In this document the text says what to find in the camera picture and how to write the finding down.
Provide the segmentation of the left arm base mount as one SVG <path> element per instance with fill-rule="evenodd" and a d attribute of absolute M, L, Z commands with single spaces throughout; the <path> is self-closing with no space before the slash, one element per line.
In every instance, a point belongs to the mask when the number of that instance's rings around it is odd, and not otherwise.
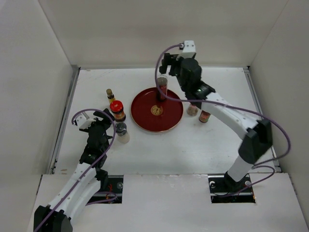
<path fill-rule="evenodd" d="M 124 188 L 123 175 L 110 175 L 104 184 L 88 201 L 87 204 L 119 204 L 122 203 Z"/>

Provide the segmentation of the yellow cap red sauce bottle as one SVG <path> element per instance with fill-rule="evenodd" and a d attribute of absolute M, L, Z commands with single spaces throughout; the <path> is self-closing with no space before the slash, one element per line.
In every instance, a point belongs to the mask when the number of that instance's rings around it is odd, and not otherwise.
<path fill-rule="evenodd" d="M 201 111 L 200 115 L 199 115 L 199 121 L 201 123 L 207 123 L 209 118 L 210 118 L 211 114 L 209 112 L 206 112 L 206 111 Z"/>

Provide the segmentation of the tall dark bottle red label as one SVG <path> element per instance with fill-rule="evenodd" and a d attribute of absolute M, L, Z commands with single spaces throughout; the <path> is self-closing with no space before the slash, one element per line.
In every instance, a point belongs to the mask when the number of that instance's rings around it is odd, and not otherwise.
<path fill-rule="evenodd" d="M 159 101 L 164 101 L 166 97 L 164 95 L 167 95 L 168 91 L 168 79 L 165 75 L 161 75 L 157 78 L 158 87 L 161 90 L 157 92 L 157 98 Z"/>

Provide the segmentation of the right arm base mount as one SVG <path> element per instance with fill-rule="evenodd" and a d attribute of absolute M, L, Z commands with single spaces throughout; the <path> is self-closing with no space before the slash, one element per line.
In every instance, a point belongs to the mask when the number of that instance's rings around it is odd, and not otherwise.
<path fill-rule="evenodd" d="M 255 203 L 253 188 L 246 188 L 251 184 L 249 174 L 235 186 L 228 186 L 223 175 L 209 175 L 208 182 L 212 203 Z"/>

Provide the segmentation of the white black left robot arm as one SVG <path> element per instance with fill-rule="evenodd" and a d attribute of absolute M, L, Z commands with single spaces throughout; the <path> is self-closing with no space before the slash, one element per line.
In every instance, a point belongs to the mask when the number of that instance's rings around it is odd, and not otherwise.
<path fill-rule="evenodd" d="M 115 135 L 107 129 L 115 127 L 115 118 L 108 109 L 92 109 L 94 119 L 86 110 L 72 117 L 72 124 L 88 134 L 88 139 L 79 163 L 62 190 L 47 206 L 40 205 L 34 213 L 35 232 L 71 232 L 77 217 L 92 196 L 108 188 L 108 173 L 102 170 L 107 151 Z"/>

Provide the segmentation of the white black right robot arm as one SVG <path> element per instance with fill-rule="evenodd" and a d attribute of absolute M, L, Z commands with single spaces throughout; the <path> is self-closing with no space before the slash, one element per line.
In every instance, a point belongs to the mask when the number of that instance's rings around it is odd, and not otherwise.
<path fill-rule="evenodd" d="M 270 121 L 257 120 L 229 106 L 214 88 L 201 80 L 202 68 L 195 58 L 180 58 L 178 55 L 165 53 L 159 72 L 175 76 L 188 101 L 215 116 L 242 140 L 238 157 L 224 174 L 227 191 L 231 193 L 240 190 L 247 172 L 273 144 Z"/>

